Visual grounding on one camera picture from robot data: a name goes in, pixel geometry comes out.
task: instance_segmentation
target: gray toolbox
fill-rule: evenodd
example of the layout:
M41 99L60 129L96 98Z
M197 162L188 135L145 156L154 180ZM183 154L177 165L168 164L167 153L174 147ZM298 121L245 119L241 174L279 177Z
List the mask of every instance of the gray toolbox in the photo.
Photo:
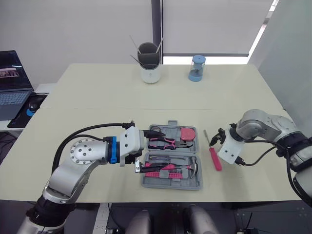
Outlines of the gray toolbox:
M149 152L145 155L143 165L149 166L152 163L170 163L177 167L173 170L160 170L159 172L151 172L142 174L141 184L145 188L162 188L162 189L182 189L182 190L200 190L202 188L203 180L201 175L200 159L196 155L198 152L198 135L195 127L178 126L177 121L169 120L168 125L151 125L150 130L159 131L166 134L165 138L173 138L177 142L183 142L181 139L181 129L191 128L195 131L195 138L193 141L186 142L192 144L189 148L175 148L171 149L149 149L149 145L164 147L170 143L163 141L147 142L147 149ZM197 172L191 178L193 170L187 168L188 165L197 163Z

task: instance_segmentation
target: hammer head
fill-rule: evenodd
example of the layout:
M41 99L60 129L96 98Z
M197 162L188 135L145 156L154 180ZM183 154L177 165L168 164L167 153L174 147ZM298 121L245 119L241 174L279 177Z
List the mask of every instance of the hammer head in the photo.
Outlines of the hammer head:
M191 163L191 165L190 165L190 169L191 169L191 171L193 172L192 174L191 174L191 179L195 176L195 174L197 173L197 170L198 170L198 164L197 164L197 162L196 162L196 157L191 157L191 160L192 160L192 163Z

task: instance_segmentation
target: laptop screen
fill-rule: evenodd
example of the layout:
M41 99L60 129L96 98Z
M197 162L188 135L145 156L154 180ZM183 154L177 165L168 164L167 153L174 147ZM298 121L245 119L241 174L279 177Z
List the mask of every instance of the laptop screen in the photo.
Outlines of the laptop screen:
M16 51L0 51L0 92L32 89Z

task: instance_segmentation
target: cup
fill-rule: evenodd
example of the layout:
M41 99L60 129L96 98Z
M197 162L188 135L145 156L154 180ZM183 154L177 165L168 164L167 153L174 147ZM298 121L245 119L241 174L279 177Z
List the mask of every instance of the cup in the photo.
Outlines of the cup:
M149 84L156 83L160 79L160 52L156 53L157 46L146 42L138 48L141 54L138 52L137 58L143 64L140 64L142 80Z

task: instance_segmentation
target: blue lid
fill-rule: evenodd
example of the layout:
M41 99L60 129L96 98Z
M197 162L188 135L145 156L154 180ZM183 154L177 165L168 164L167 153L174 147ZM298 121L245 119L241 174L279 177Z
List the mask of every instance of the blue lid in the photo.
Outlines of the blue lid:
M192 60L194 63L203 64L205 63L206 58L202 55L194 55Z

